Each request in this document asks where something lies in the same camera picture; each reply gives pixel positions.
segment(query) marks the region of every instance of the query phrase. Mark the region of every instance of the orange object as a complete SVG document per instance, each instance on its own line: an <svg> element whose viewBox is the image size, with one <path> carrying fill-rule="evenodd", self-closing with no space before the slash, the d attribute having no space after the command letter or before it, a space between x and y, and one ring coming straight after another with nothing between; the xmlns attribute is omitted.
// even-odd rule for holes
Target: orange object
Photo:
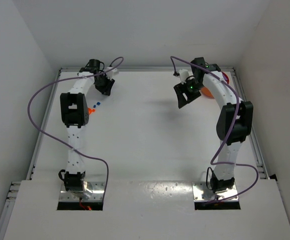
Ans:
<svg viewBox="0 0 290 240"><path fill-rule="evenodd" d="M225 74L224 72L222 72L222 73L223 73L224 79L225 79L226 82L229 84L229 77L228 77L227 74ZM203 88L201 89L201 93L202 93L203 95L209 97L209 98L212 98L212 99L214 98L214 96L211 94L211 92L209 91L209 89L206 88L206 87L203 87Z"/></svg>

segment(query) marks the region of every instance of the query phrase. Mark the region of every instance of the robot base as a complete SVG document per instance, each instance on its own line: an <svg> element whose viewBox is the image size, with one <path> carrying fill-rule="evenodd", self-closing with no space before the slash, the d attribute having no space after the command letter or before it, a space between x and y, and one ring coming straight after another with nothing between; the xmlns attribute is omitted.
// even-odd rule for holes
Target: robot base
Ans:
<svg viewBox="0 0 290 240"><path fill-rule="evenodd" d="M224 202L212 203L212 201L221 200L236 195L237 193L236 184L233 185L232 189L213 193L207 188L206 182L194 182L193 194L195 210L239 210L240 204L238 196Z"/></svg>
<svg viewBox="0 0 290 240"><path fill-rule="evenodd" d="M85 191L66 191L64 184L61 185L57 210L103 210L103 195L105 183L102 181L84 182Z"/></svg>

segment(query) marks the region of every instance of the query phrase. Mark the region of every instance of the purple cable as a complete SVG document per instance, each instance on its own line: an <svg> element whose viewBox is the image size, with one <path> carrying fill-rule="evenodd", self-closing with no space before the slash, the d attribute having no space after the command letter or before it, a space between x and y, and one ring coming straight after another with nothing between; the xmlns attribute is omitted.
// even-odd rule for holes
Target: purple cable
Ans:
<svg viewBox="0 0 290 240"><path fill-rule="evenodd" d="M176 72L176 66L175 66L175 63L174 63L174 60L173 60L173 59L176 59L176 60L178 60L178 61L181 61L181 62L183 62L183 63L185 63L185 64L189 64L190 66L193 66L193 67L198 68L198 69L200 69L200 70L203 70L203 71L205 71L206 73L208 73L208 74L212 75L213 77L215 77L216 79L220 80L220 78L219 78L217 75L215 75L215 74L212 73L211 71L209 71L209 70L207 70L207 69L205 69L205 68L203 68L203 67L201 67L201 66L198 66L198 65L192 64L191 62L185 61L185 60L180 59L180 58L178 58L178 57L176 57L176 56L170 56L170 59L171 59L171 62L173 63L174 71L175 71L175 72ZM229 84L227 84L226 81L221 81L221 83L224 84L226 87L228 87L228 88L229 88L229 89L230 89L230 90L235 94L235 96L236 96L236 100L237 100L237 104L236 104L236 108L235 108L235 113L234 113L234 116L233 116L233 120L232 120L232 122L231 122L231 124L230 124L230 127L229 127L229 129L228 129L228 132L227 132L227 134L226 134L226 136L225 136L223 142L220 144L218 150L216 151L215 155L213 156L213 158L212 158L211 161L210 161L210 164L213 165L213 166L215 166L215 165L219 165L219 164L231 164L231 165L234 165L233 162L228 162L228 161L214 162L214 161L216 160L217 156L219 155L219 153L221 152L221 150L223 149L224 145L226 144L226 142L227 142L227 140L228 140L228 138L229 138L229 136L230 136L230 134L231 134L231 132L232 132L232 130L233 130L233 128L234 128L235 121L236 121L236 117L237 117L237 115L238 115L238 111L239 111L239 102L240 102L240 101L239 101L239 95L238 95L238 93L237 93L237 92L236 92L236 91L235 91L235 90L234 90L234 89L233 89ZM246 188L245 190L243 190L243 191L241 191L241 192L239 192L239 193L237 193L237 194L235 194L235 195L233 195L233 196L230 196L230 197L226 197L226 198L223 198L223 199L220 199L220 200L209 201L209 202L208 202L209 204L211 204L211 203L219 203L219 202L222 202L222 201L225 201L225 200L229 200L229 199L235 198L235 197L237 197L237 196L239 196L239 195L241 195L241 194L247 192L248 190L250 190L251 188L253 188L254 185L256 185L256 183L257 183L257 181L258 181L258 179L259 179L259 173L258 173L258 170L257 170L254 166L249 165L249 164L241 164L241 163L237 163L236 165L237 165L237 166L242 166L242 167L250 167L250 168L253 168L253 169L256 171L256 174L257 174L257 176L256 176L256 180L253 182L253 184L251 184L251 185L250 185L248 188Z"/></svg>
<svg viewBox="0 0 290 240"><path fill-rule="evenodd" d="M34 100L34 98L35 98L35 97L36 97L36 96L37 96L41 91L43 91L45 88L47 88L47 87L49 87L49 86L51 86L51 85L54 85L54 84L56 84L56 83L60 83L60 82L67 81L67 80L96 77L96 76L99 76L99 75L102 75L102 74L108 73L108 72L110 72L110 71L112 71L112 70L118 68L118 67L122 64L122 62L124 61L124 57L120 56L120 57L114 59L114 61L113 61L111 64L113 64L113 63L114 63L115 61L117 61L118 59L121 59L121 61L120 61L119 64L117 64L116 66L114 66L114 67L112 67L111 69L106 70L106 71L104 71L104 72L100 72L100 73L93 74L93 75L88 75L88 76L85 76L85 77L82 77L82 76L76 76L76 77L69 77L69 78L65 78L65 79L60 79L60 80L53 81L53 82L51 82L51 83L49 83L49 84L43 86L41 89L39 89L37 92L34 93L34 95L31 97L31 99L29 100L28 105L27 105L27 114L28 114L28 118L29 118L31 124L33 124L33 126L34 126L38 131L40 131L42 134L45 134L46 136L48 136L48 137L50 137L50 138L52 138L52 139L54 139L54 140L56 140L56 141L59 141L61 144L66 145L66 146L69 147L70 149L73 149L76 153L78 153L79 155L81 155L81 156L83 156L83 157L85 157L85 158L87 158L87 159L98 160L98 161L101 161L101 162L105 163L106 168L107 168L107 176L106 176L106 183L105 183L105 188L104 188L104 195L103 195L102 204L104 204L105 193L106 193L107 184L108 184L108 176L109 176L109 167L108 167L108 163L107 163L105 160L101 159L101 158L97 158L97 157L93 157L93 156L87 156L87 155L81 153L80 151L74 149L73 146L69 145L69 144L66 143L65 141L63 141L63 140L61 140L61 139L59 139L59 138L57 138L57 137L55 137L55 136L53 136L53 135L51 135L51 134L45 132L43 129L41 129L41 128L40 128L40 127L39 127L39 126L38 126L38 125L33 121L32 117L31 117L31 115L30 115L30 105L31 105L31 102Z"/></svg>

